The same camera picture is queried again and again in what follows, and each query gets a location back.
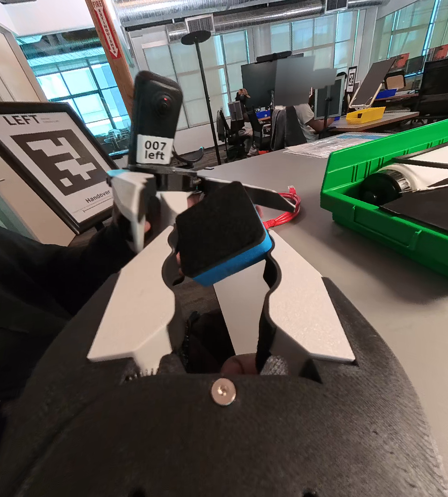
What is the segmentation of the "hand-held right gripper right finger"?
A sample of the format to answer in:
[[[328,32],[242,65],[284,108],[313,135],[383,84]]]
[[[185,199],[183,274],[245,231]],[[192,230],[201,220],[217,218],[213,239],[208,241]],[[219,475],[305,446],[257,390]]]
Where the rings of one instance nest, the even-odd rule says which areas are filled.
[[[303,377],[317,377],[314,359],[354,364],[356,357],[322,275],[277,233],[270,230],[269,237],[257,369],[271,356],[283,358],[291,375]]]

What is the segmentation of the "black curved floor stand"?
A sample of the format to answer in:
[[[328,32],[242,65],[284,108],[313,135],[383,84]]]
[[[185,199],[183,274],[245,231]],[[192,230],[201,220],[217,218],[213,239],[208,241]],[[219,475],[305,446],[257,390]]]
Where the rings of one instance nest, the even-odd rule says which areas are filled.
[[[204,152],[204,147],[199,147],[196,151],[180,155],[176,152],[175,149],[173,149],[173,157],[176,158],[180,163],[188,167],[192,167],[203,158]]]

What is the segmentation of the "blue black whiteboard eraser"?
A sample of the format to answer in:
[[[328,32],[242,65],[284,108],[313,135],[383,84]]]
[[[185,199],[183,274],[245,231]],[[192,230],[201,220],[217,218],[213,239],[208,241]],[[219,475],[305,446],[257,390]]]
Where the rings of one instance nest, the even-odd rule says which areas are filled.
[[[273,243],[240,182],[231,182],[176,216],[183,274],[211,286],[262,260]]]

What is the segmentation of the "wooden support post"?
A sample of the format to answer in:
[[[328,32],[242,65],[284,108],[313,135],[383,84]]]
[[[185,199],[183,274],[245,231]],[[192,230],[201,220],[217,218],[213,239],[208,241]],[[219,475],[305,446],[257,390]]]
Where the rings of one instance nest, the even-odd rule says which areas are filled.
[[[117,87],[120,91],[123,103],[126,106],[128,116],[130,118],[132,118],[133,105],[134,105],[134,81],[133,81],[133,76],[131,74],[128,59],[126,57],[126,44],[125,44],[123,36],[121,34],[120,24],[117,21],[116,14],[114,12],[113,2],[112,1],[105,1],[105,3],[107,4],[107,7],[109,9],[109,12],[110,12],[110,15],[111,15],[111,18],[112,18],[112,21],[113,21],[113,24],[114,24],[114,27],[116,30],[116,34],[117,34],[117,37],[119,40],[120,48],[122,49],[122,56],[120,59],[114,60],[110,57],[109,53],[105,53],[105,54],[106,54],[110,69],[112,70]],[[95,27],[95,19],[92,16],[93,10],[92,10],[92,6],[91,6],[91,1],[85,1],[85,4],[89,10],[89,13],[91,15],[91,19],[92,19],[92,21],[94,23],[94,27]]]

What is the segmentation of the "office chair with grey jacket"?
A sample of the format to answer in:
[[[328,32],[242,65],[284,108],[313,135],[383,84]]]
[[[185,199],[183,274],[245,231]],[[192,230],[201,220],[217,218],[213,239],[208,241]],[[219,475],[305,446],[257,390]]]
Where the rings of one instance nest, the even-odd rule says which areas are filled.
[[[307,140],[298,121],[295,107],[274,109],[271,115],[270,150],[274,152],[305,143]]]

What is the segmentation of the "black floor lamp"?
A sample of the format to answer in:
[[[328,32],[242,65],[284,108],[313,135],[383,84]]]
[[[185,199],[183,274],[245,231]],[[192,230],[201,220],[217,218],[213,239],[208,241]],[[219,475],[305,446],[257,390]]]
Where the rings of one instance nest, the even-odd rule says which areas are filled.
[[[208,111],[208,118],[209,118],[209,123],[210,123],[210,127],[211,127],[211,134],[212,134],[213,143],[214,143],[215,156],[216,156],[217,164],[221,165],[221,154],[220,154],[220,149],[219,149],[218,142],[217,142],[215,125],[214,125],[214,118],[213,118],[212,109],[211,109],[210,96],[208,94],[208,86],[207,86],[204,65],[203,65],[203,60],[202,60],[202,55],[201,55],[201,49],[200,49],[200,44],[205,42],[205,41],[208,41],[210,39],[210,37],[211,37],[210,31],[197,30],[197,31],[193,31],[193,32],[190,32],[188,34],[185,34],[181,38],[181,43],[184,46],[195,46],[198,64],[199,64],[200,75],[201,75],[201,79],[202,79],[203,90],[204,90],[205,102],[206,102],[207,111]]]

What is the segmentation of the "black framed marker sign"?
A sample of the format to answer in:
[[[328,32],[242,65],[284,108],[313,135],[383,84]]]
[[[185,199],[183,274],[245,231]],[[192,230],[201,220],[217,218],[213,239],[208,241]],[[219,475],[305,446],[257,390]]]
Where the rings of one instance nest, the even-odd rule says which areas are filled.
[[[0,102],[0,157],[77,235],[112,216],[112,157],[67,103]]]

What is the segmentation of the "large silver ventilation duct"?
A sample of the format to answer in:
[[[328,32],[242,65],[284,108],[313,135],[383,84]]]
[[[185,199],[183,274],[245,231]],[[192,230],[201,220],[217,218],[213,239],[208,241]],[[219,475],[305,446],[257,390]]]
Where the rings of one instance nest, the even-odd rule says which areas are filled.
[[[122,26],[134,26],[284,3],[286,1],[113,1],[113,6]]]

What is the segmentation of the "black office chair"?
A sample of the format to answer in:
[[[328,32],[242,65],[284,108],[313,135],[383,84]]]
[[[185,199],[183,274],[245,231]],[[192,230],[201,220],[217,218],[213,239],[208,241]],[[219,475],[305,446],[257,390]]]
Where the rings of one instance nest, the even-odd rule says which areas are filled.
[[[246,158],[247,152],[245,150],[245,137],[241,137],[239,132],[233,131],[230,128],[222,107],[216,115],[216,132],[218,140],[223,142],[225,145],[225,163]]]
[[[425,64],[416,111],[420,117],[448,118],[448,58]]]

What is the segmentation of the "black flat sheet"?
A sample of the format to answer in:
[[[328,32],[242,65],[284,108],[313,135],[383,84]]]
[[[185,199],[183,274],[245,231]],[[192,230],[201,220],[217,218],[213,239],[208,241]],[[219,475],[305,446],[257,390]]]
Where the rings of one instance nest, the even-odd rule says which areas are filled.
[[[382,208],[398,216],[448,232],[448,188],[407,193],[382,205]]]

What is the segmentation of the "wooden desk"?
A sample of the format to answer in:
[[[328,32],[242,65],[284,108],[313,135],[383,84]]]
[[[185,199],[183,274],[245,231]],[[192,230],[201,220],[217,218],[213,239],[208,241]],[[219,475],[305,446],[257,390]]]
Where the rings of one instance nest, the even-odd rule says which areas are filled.
[[[376,131],[378,129],[383,129],[389,127],[395,123],[400,123],[402,121],[409,121],[413,118],[419,116],[419,112],[405,112],[405,111],[395,111],[384,113],[379,120],[366,122],[366,123],[355,123],[350,124],[346,120],[346,116],[340,117],[338,121],[334,121],[332,125],[328,128],[329,132],[340,134],[340,133],[362,133],[368,131]]]

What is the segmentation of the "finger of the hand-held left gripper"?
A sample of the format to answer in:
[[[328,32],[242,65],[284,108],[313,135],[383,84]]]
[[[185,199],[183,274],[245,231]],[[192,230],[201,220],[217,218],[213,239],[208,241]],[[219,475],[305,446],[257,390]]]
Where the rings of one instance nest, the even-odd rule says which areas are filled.
[[[223,187],[227,187],[227,185],[231,183],[233,182],[229,180],[210,177],[196,177],[193,179],[193,187],[206,195],[209,195]],[[244,188],[253,204],[278,211],[294,213],[295,204],[290,202],[287,198],[281,196],[278,192],[262,187],[243,184],[239,181],[237,183]]]
[[[114,204],[129,222],[135,253],[144,249],[147,215],[155,216],[149,223],[158,236],[173,226],[176,216],[189,207],[191,195],[184,191],[159,190],[156,176],[146,172],[111,173],[111,192]]]

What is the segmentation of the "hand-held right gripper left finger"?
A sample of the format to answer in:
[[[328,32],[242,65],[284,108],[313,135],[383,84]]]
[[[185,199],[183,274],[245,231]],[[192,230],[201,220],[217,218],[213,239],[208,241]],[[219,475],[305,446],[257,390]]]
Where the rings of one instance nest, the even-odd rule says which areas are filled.
[[[133,359],[142,375],[178,351],[185,320],[174,294],[177,230],[167,227],[120,272],[87,355],[92,362]]]

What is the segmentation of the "tilted black board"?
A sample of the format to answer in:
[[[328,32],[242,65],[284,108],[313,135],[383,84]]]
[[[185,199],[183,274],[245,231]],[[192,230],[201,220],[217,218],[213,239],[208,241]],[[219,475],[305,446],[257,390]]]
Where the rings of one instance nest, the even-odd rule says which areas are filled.
[[[384,78],[393,66],[395,59],[396,57],[392,57],[372,64],[369,72],[349,103],[350,109],[366,109],[372,106],[382,87]]]

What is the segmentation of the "green plastic bin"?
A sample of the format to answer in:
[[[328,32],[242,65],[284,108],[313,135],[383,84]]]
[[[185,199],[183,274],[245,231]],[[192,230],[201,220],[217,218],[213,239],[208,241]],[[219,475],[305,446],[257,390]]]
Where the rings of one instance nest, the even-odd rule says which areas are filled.
[[[358,199],[371,173],[408,152],[448,142],[448,119],[332,152],[320,191],[321,208],[333,221],[448,277],[448,234],[405,220]]]

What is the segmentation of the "clear sleeve with papers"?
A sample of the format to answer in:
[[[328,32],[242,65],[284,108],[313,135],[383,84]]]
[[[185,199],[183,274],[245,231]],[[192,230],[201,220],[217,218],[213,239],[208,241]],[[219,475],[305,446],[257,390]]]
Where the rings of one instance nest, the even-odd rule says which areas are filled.
[[[324,139],[310,141],[305,144],[287,147],[283,152],[298,156],[328,158],[333,152],[361,145],[388,135],[388,133],[343,133]]]

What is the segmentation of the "slim duct with grilles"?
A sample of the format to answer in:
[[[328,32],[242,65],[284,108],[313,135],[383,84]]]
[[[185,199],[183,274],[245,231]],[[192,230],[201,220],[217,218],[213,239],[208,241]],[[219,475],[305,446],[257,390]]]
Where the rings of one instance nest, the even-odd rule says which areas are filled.
[[[214,33],[222,34],[233,31],[242,30],[249,27],[254,27],[258,25],[282,23],[293,20],[301,20],[308,18],[319,17],[322,14],[320,12],[307,12],[300,10],[288,10],[284,12],[276,13],[265,13],[262,16],[245,16],[244,13],[239,15],[223,15],[214,16]],[[165,25],[165,31],[169,43],[180,40],[185,34],[187,34],[187,29],[185,22],[179,22],[174,24]]]

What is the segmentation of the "yellow plastic bin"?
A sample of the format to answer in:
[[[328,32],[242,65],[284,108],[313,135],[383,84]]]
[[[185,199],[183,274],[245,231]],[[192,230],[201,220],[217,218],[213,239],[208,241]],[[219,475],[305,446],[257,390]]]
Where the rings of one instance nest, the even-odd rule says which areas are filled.
[[[386,107],[370,107],[357,109],[346,115],[346,122],[350,125],[365,124],[382,119]]]

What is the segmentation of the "red white vertical sign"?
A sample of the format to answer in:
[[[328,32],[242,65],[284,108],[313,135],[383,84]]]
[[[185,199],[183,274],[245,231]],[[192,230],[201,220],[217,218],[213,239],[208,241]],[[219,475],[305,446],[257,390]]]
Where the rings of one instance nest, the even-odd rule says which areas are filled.
[[[122,49],[120,48],[116,30],[105,1],[91,1],[92,16],[95,19],[95,27],[102,42],[105,53],[109,53],[114,60],[120,59]]]

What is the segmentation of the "white bottle black cap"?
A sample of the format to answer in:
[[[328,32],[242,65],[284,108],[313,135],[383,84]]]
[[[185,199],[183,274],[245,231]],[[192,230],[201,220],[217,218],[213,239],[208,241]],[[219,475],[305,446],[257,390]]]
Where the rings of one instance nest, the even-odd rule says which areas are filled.
[[[403,190],[442,184],[448,184],[448,142],[394,158],[362,181],[359,199],[382,206],[400,198]]]

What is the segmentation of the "small monitor on stand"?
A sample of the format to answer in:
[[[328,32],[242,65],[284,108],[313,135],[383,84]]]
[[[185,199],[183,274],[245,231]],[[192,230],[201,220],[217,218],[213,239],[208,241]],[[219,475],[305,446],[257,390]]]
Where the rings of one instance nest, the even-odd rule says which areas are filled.
[[[335,119],[342,114],[345,95],[345,73],[335,77],[332,85],[314,90],[314,118],[316,120]]]

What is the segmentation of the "large black monitor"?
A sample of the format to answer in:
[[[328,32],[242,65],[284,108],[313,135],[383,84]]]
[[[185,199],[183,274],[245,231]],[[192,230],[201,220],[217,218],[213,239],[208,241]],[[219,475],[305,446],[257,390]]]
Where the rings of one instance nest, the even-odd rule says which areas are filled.
[[[247,108],[266,108],[272,102],[275,90],[277,61],[253,63],[241,66],[243,88],[249,95],[246,98]]]

